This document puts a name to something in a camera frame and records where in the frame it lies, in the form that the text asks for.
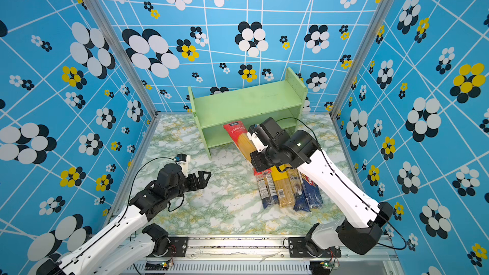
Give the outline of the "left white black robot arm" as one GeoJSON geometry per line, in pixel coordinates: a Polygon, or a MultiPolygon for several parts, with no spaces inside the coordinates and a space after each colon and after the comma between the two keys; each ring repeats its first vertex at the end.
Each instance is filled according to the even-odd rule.
{"type": "Polygon", "coordinates": [[[177,247],[168,232],[151,220],[169,210],[171,200],[206,188],[211,176],[207,171],[184,175],[177,163],[166,164],[106,227],[59,261],[48,258],[36,273],[119,274],[147,256],[174,257],[177,247]]]}

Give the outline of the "red spaghetti package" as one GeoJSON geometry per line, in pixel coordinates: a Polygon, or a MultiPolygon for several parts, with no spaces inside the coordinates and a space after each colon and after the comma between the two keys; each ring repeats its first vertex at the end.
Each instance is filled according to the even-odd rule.
{"type": "Polygon", "coordinates": [[[251,162],[251,153],[257,149],[248,138],[248,131],[242,121],[231,122],[223,125],[231,140],[237,146],[248,162],[251,162]]]}

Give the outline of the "clear blue-label spaghetti package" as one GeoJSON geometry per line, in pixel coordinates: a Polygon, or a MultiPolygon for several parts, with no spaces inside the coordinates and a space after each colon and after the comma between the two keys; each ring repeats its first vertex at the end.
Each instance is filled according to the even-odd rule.
{"type": "Polygon", "coordinates": [[[275,185],[271,179],[270,170],[258,172],[254,169],[253,175],[257,182],[263,208],[266,210],[268,207],[278,204],[278,197],[275,192],[275,185]]]}

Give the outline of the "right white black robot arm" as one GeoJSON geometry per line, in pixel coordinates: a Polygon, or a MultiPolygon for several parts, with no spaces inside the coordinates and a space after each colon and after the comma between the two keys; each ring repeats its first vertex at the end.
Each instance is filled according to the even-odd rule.
{"type": "Polygon", "coordinates": [[[298,130],[289,135],[269,117],[250,126],[248,138],[257,149],[250,154],[256,171],[297,169],[312,179],[345,216],[337,222],[316,224],[309,230],[305,247],[310,255],[320,257],[336,246],[364,255],[379,245],[393,207],[369,197],[350,181],[323,151],[313,131],[298,130]]]}

